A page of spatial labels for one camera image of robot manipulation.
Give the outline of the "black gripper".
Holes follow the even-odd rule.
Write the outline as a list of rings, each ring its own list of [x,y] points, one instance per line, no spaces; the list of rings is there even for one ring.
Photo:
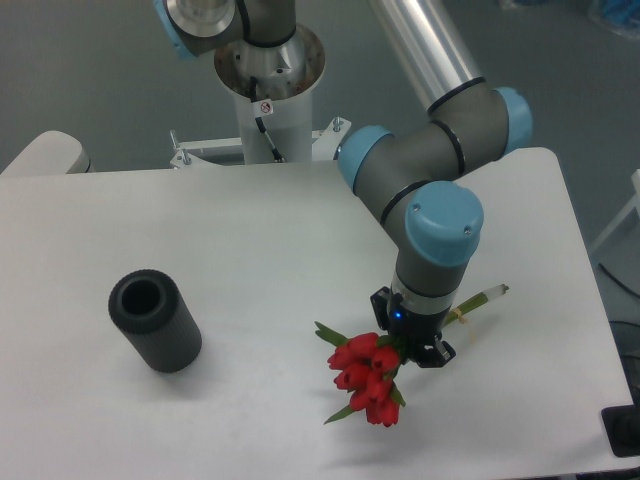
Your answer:
[[[416,307],[401,304],[401,294],[383,286],[370,297],[378,326],[401,343],[404,361],[411,361],[423,369],[442,368],[456,352],[442,340],[442,328],[449,308],[422,314]]]

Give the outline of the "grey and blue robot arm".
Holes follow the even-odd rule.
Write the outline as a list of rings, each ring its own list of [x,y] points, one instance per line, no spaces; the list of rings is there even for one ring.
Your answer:
[[[442,328],[484,214],[457,180],[525,147],[526,100],[491,88],[439,1],[375,1],[374,14],[426,109],[428,124],[398,137],[381,126],[354,132],[333,151],[345,183],[398,249],[393,279],[373,294],[379,327],[399,342],[403,361],[437,368],[455,355]],[[308,162],[310,92],[325,68],[315,34],[292,1],[158,1],[176,52],[212,53],[233,95],[248,164]]]

